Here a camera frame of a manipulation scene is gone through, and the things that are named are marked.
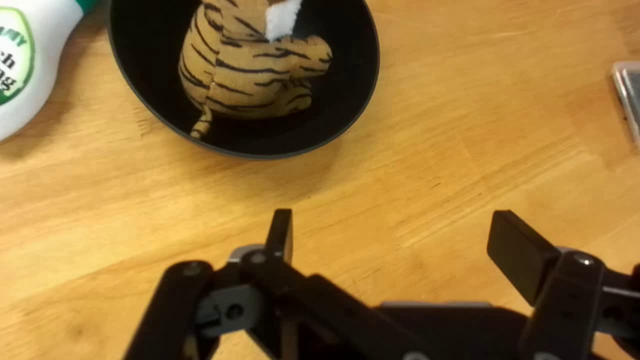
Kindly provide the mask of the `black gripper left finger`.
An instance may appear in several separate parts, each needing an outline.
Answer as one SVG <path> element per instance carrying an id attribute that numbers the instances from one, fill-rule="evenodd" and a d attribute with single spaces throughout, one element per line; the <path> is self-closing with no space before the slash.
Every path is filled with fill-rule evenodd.
<path id="1" fill-rule="evenodd" d="M 124 360 L 213 360 L 225 333 L 247 332 L 268 357 L 283 355 L 276 312 L 245 258 L 292 258 L 292 209 L 273 214 L 264 243 L 236 248 L 216 269 L 204 259 L 168 265 L 137 326 Z"/>

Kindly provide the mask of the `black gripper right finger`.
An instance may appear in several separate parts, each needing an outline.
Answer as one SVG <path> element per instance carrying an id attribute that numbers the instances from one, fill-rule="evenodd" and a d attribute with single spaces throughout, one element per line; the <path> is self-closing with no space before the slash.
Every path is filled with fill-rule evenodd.
<path id="1" fill-rule="evenodd" d="M 598 256 L 555 246 L 512 209 L 496 209 L 486 251 L 532 306 L 518 337 L 518 360 L 596 360 L 609 333 L 640 357 L 640 273 L 619 272 Z"/>

